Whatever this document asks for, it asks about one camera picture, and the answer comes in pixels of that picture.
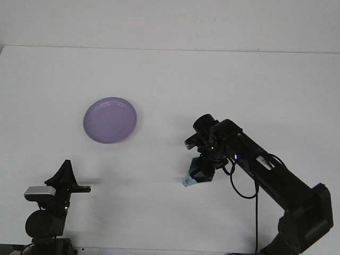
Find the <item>cable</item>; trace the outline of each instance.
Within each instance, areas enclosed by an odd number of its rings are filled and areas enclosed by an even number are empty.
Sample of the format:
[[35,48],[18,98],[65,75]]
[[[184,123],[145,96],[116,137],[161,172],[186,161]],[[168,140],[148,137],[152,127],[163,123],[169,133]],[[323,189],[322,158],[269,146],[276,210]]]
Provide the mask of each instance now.
[[274,155],[274,154],[271,154],[271,153],[268,153],[268,152],[264,152],[264,153],[262,154],[262,156],[270,156],[270,157],[273,157],[273,158],[275,158],[277,161],[279,161],[279,162],[281,163],[281,165],[283,165],[285,168],[287,168],[286,165],[285,165],[285,163],[284,163],[279,157],[277,157],[277,156]]
[[246,195],[243,195],[243,194],[241,194],[240,193],[240,191],[238,191],[238,189],[236,188],[236,186],[235,186],[235,184],[234,184],[234,181],[233,181],[233,174],[234,174],[234,172],[235,172],[235,165],[236,165],[236,162],[234,162],[234,161],[232,161],[232,160],[230,160],[230,162],[232,163],[232,168],[231,168],[231,170],[230,170],[230,173],[229,173],[229,177],[230,177],[230,183],[232,184],[232,187],[233,187],[233,189],[235,190],[235,192],[240,196],[240,197],[242,197],[242,198],[245,198],[245,199],[253,199],[253,198],[255,198],[256,197],[256,192],[255,192],[255,194],[254,195],[251,195],[251,196],[246,196]]
[[[255,198],[256,201],[255,201],[255,229],[256,229],[256,244],[255,244],[255,252],[254,252],[254,255],[257,255],[258,254],[258,228],[259,228],[259,219],[258,219],[258,216],[259,216],[259,213],[258,213],[258,204],[259,204],[259,183],[256,179],[256,176],[254,175],[254,184],[255,184],[255,194],[248,197],[248,196],[245,196],[243,194],[241,194],[234,182],[233,182],[233,174],[235,172],[235,165],[236,165],[236,161],[232,161],[230,158],[229,158],[229,161],[232,163],[232,168],[230,170],[230,172],[227,171],[227,169],[225,168],[225,165],[222,167],[223,171],[229,175],[230,177],[230,183],[233,187],[233,189],[235,190],[235,192],[241,196],[242,198],[245,198],[245,199],[253,199]],[[228,255],[241,255],[240,253],[229,253]]]
[[30,243],[30,244],[27,244],[20,252],[20,255],[23,255],[23,252],[24,250],[26,250],[27,248],[30,248],[31,249],[31,246],[34,245],[34,243]]

